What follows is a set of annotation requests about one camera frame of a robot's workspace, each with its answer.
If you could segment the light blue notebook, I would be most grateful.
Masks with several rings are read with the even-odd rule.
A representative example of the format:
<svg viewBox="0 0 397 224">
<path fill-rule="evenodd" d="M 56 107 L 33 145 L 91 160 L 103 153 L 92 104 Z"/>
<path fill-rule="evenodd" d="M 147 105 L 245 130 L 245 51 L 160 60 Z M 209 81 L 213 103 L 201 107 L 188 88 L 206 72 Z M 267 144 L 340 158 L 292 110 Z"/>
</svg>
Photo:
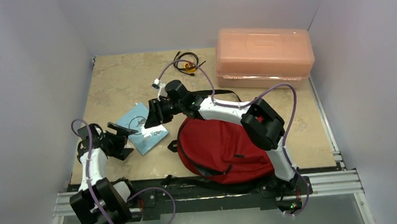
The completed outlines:
<svg viewBox="0 0 397 224">
<path fill-rule="evenodd" d="M 128 139 L 131 140 L 141 155 L 147 154 L 169 134 L 169 131 L 163 125 L 145 128 L 148 113 L 148 108 L 145 105 L 136 103 L 129 112 L 117 121 L 119 126 L 137 130 L 137 133 L 130 135 Z"/>
</svg>

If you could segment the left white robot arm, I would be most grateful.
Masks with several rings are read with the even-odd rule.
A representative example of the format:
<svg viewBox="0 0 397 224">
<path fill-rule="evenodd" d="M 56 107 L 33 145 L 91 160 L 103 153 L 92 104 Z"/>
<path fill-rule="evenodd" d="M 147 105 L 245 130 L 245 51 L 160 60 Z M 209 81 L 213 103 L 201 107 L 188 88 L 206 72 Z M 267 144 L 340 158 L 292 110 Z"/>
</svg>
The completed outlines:
<svg viewBox="0 0 397 224">
<path fill-rule="evenodd" d="M 137 130 L 111 122 L 107 126 L 111 132 L 96 123 L 76 132 L 81 139 L 77 159 L 83 168 L 82 181 L 69 202 L 81 224 L 125 224 L 132 220 L 130 208 L 138 201 L 138 193 L 128 179 L 110 181 L 106 176 L 109 157 L 124 161 L 133 152 L 126 143 Z"/>
</svg>

